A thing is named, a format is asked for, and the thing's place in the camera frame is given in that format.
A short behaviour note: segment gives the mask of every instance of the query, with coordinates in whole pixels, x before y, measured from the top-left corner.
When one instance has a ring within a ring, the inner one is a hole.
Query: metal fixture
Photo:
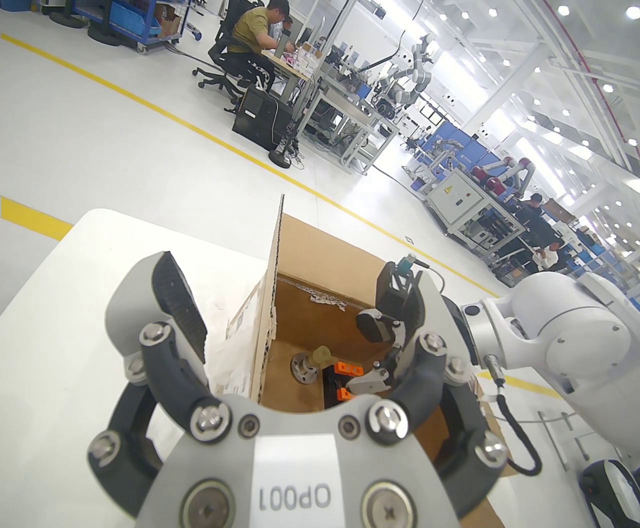
[[[362,522],[366,528],[412,528],[413,504],[407,493],[391,482],[377,482],[362,499]]]

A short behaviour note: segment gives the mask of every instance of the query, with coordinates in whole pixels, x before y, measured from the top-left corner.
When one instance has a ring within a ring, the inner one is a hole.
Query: desk
[[[96,482],[86,450],[126,385],[122,357],[104,329],[105,308],[131,267],[162,250],[172,251],[191,286],[207,341],[226,326],[215,316],[219,307],[232,317],[266,270],[263,260],[97,209],[55,247],[0,316],[3,525],[134,525]],[[181,433],[157,414],[149,436],[166,457]]]
[[[307,82],[309,80],[309,77],[293,68],[282,57],[276,57],[270,50],[263,49],[262,55],[269,59],[280,71],[280,73],[284,74],[284,76],[287,78],[287,86],[284,87],[284,91],[280,96],[280,100],[282,102],[288,102],[291,94],[293,93],[293,89],[298,84],[298,79],[302,79],[304,82]]]

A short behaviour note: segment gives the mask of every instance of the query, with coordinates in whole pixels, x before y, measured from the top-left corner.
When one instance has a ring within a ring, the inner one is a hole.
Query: office chair
[[[209,50],[209,56],[213,60],[214,64],[218,66],[224,73],[214,74],[206,72],[201,68],[196,68],[192,71],[194,76],[199,73],[208,79],[204,79],[198,83],[198,86],[204,88],[205,84],[211,84],[217,86],[219,90],[226,89],[231,96],[231,102],[237,102],[237,96],[244,93],[240,88],[245,90],[257,81],[255,74],[249,68],[249,64],[245,61],[238,60],[234,57],[235,53],[223,53],[223,51],[229,45],[237,45],[245,48],[247,51],[252,51],[244,42],[236,39],[233,36],[234,26],[248,10],[251,10],[258,6],[264,6],[259,1],[258,3],[251,3],[249,0],[229,0],[227,6],[227,16],[224,20],[220,21],[220,29],[216,35],[216,43]]]

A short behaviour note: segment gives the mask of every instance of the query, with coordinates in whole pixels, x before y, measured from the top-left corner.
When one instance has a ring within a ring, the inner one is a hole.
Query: box flap
[[[261,299],[258,304],[256,318],[256,341],[253,361],[253,371],[251,377],[250,398],[253,401],[260,401],[264,375],[266,371],[266,360],[269,353],[271,340],[275,338],[275,301],[276,301],[276,275],[278,273],[278,252],[280,247],[280,229],[282,228],[282,209],[284,207],[284,195],[280,197],[280,208],[276,228],[271,241],[271,251],[269,252],[269,263],[267,272],[262,279]]]
[[[282,216],[280,239],[280,275],[375,306],[381,259],[288,214]]]

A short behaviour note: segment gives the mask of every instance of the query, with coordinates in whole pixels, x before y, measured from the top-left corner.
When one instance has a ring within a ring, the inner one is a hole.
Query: cardboard box
[[[384,357],[388,345],[369,343],[355,325],[358,312],[375,303],[376,279],[384,264],[282,214],[281,203],[267,272],[229,323],[227,341],[216,352],[236,369],[210,380],[213,392],[242,394],[284,412],[323,410],[321,376],[314,385],[298,383],[291,374],[291,358],[325,345],[333,361],[358,364],[367,372]],[[502,436],[495,419],[490,426]],[[440,409],[416,431],[431,460],[448,436]],[[463,519],[462,526],[499,528],[503,524],[485,499]]]

